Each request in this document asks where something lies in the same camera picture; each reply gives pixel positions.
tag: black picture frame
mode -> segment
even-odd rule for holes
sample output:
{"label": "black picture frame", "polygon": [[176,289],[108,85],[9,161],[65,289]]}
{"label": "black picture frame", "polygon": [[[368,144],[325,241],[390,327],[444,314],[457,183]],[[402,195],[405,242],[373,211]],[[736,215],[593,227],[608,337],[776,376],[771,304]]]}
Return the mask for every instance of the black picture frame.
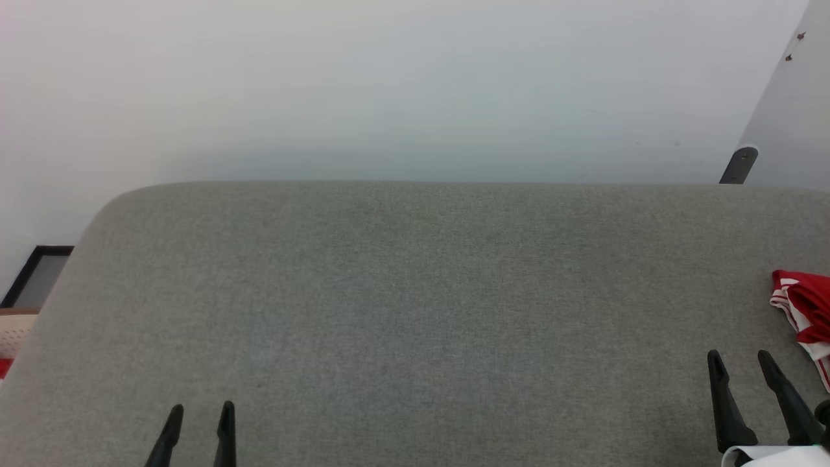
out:
{"label": "black picture frame", "polygon": [[6,297],[4,297],[2,302],[0,302],[0,308],[14,307],[14,303],[20,297],[20,294],[23,292],[23,289],[26,287],[26,284],[29,282],[32,274],[34,274],[37,265],[41,262],[41,258],[44,256],[69,256],[72,254],[73,248],[74,247],[60,245],[36,246],[34,251],[32,251],[32,254],[29,255],[29,259],[26,261],[26,264],[23,265],[23,269],[20,270],[17,278],[14,279],[12,287],[8,289]]}

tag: gray upholstered seat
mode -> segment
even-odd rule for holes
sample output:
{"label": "gray upholstered seat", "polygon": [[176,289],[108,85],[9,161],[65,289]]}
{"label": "gray upholstered seat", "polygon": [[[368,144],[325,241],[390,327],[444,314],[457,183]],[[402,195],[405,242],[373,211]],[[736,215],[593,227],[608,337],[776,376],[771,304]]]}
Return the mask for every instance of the gray upholstered seat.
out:
{"label": "gray upholstered seat", "polygon": [[826,394],[768,304],[830,274],[830,194],[200,183],[113,201],[0,386],[0,464],[714,466],[706,352],[764,443],[755,360]]}

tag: white wall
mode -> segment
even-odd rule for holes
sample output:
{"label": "white wall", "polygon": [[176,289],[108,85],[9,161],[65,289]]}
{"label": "white wall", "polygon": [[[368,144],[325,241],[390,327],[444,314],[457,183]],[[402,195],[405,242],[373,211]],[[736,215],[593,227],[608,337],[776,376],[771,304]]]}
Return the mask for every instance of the white wall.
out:
{"label": "white wall", "polygon": [[807,0],[5,0],[0,288],[190,179],[715,183]]}
{"label": "white wall", "polygon": [[830,1],[812,0],[798,31],[741,140],[759,148],[746,184],[830,191]]}

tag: gray fabric texture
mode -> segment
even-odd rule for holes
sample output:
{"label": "gray fabric texture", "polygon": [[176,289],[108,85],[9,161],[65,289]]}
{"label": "gray fabric texture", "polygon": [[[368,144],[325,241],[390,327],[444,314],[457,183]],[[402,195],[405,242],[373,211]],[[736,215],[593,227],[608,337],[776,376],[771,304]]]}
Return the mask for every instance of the gray fabric texture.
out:
{"label": "gray fabric texture", "polygon": [[707,466],[706,353],[783,444],[756,352],[826,393],[776,268],[830,274],[830,194],[744,186],[197,183],[123,195],[7,381],[0,463]]}

